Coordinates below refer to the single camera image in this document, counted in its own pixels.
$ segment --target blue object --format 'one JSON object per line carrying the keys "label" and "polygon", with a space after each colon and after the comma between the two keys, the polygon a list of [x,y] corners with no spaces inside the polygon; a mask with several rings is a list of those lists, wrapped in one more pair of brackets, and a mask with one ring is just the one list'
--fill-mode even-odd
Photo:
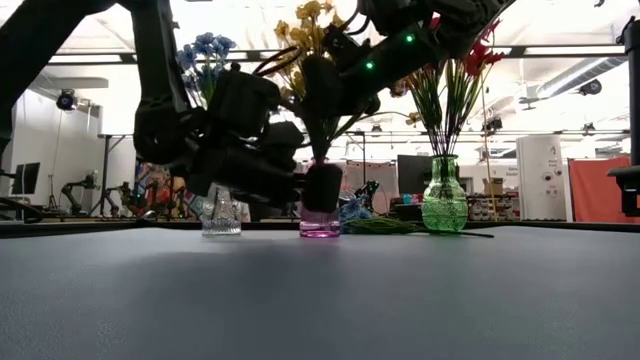
{"label": "blue object", "polygon": [[349,200],[349,202],[340,208],[340,232],[343,234],[353,233],[349,228],[349,224],[346,224],[350,220],[363,220],[371,219],[373,213],[365,207],[365,203],[369,197],[367,195],[361,195],[355,199]]}

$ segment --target ceiling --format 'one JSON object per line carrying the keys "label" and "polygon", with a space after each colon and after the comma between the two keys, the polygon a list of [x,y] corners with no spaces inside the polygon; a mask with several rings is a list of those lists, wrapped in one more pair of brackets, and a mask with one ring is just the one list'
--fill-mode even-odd
{"label": "ceiling", "polygon": [[[187,2],[172,0],[174,20],[179,47],[192,42],[204,32],[220,33],[233,39],[239,50],[263,50],[281,48],[273,28],[278,20],[295,23],[295,6],[302,0],[214,0],[211,2]],[[0,21],[10,16],[20,3],[3,0],[0,5]],[[355,9],[356,0],[334,0],[334,5],[343,18]],[[612,44],[630,15],[640,14],[634,0],[606,0],[603,6],[594,7],[595,0],[519,0],[502,16],[502,24],[496,32],[496,45],[537,44]],[[364,20],[356,19],[357,28]],[[131,18],[126,10],[116,5],[110,10],[87,17],[62,46],[59,53],[121,53],[134,52]],[[382,38],[370,26],[357,39],[371,38],[377,43]],[[531,97],[531,89],[542,85],[583,59],[505,59],[492,70],[487,80],[485,94],[487,107],[494,105],[493,115],[503,119],[504,130],[579,130],[592,122],[596,129],[628,129],[628,66],[623,65],[603,73],[597,79],[603,90],[595,96],[581,96],[568,91],[548,100],[533,103],[533,110],[523,111],[521,97]],[[255,65],[243,65],[251,70]],[[104,78],[107,89],[77,89],[80,97],[91,99],[104,107],[105,129],[109,133],[129,133],[133,127],[133,115],[139,101],[137,69],[131,65],[109,66],[49,66],[45,69],[49,79],[56,78]],[[415,111],[410,96],[392,99],[386,91],[380,93],[381,111],[409,113]],[[475,115],[466,130],[480,130],[483,121],[482,104],[479,101]],[[372,122],[379,123],[385,131],[419,131],[405,124],[399,115],[382,115],[357,124],[355,128],[370,130]],[[514,137],[499,137],[494,142],[511,143]],[[602,141],[600,146],[611,146]],[[380,147],[379,158],[389,155],[391,146]],[[461,144],[460,151],[473,152],[476,144]],[[407,148],[415,153],[415,147]]]}

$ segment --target green glass vase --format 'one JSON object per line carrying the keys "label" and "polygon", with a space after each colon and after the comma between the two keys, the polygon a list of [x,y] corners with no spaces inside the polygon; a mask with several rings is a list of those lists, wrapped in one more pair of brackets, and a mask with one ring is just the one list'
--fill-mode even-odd
{"label": "green glass vase", "polygon": [[460,231],[467,223],[467,196],[456,179],[456,158],[433,157],[431,183],[422,203],[422,221],[430,230]]}

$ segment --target computer monitor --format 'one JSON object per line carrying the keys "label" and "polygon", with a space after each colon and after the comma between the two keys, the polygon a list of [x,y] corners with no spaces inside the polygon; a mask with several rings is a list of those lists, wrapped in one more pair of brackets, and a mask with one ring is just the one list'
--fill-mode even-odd
{"label": "computer monitor", "polygon": [[422,194],[431,181],[430,156],[398,155],[398,191]]}
{"label": "computer monitor", "polygon": [[33,195],[36,192],[40,163],[20,164],[16,167],[11,195]]}

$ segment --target camera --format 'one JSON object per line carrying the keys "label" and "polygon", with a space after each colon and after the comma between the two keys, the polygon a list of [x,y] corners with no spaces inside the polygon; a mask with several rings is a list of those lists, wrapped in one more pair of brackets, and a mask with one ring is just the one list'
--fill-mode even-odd
{"label": "camera", "polygon": [[56,101],[58,109],[62,111],[76,110],[78,108],[78,98],[76,98],[74,94],[74,90],[62,90],[62,93],[60,93]]}

